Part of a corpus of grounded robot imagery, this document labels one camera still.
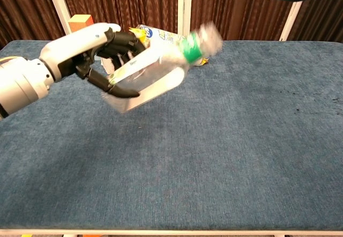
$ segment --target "brown curtain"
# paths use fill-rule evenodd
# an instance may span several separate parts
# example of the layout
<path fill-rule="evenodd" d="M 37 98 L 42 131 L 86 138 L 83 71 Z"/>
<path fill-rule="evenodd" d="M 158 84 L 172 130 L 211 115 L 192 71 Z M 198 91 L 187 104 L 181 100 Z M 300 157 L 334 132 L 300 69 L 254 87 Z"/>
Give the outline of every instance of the brown curtain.
<path fill-rule="evenodd" d="M 343 0 L 306 0 L 288 40 L 343 42 Z"/>
<path fill-rule="evenodd" d="M 124 31 L 146 24 L 177 32 L 177 0 L 66 0 L 71 15 L 91 14 L 95 23 L 119 24 Z"/>
<path fill-rule="evenodd" d="M 52 0 L 0 0 L 0 47 L 12 40 L 54 40 L 64 35 Z"/>
<path fill-rule="evenodd" d="M 191 29 L 212 20 L 225 40 L 279 40 L 291 5 L 280 0 L 192 0 Z"/>

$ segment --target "blue carpeted table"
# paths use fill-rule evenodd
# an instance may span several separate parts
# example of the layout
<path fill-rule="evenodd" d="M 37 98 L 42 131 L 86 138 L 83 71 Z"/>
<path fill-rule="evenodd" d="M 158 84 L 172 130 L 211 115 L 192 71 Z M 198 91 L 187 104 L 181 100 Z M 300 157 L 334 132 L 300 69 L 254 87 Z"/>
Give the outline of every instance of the blue carpeted table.
<path fill-rule="evenodd" d="M 124 115 L 55 84 L 0 122 L 0 228 L 342 231 L 343 45 L 226 41 Z"/>

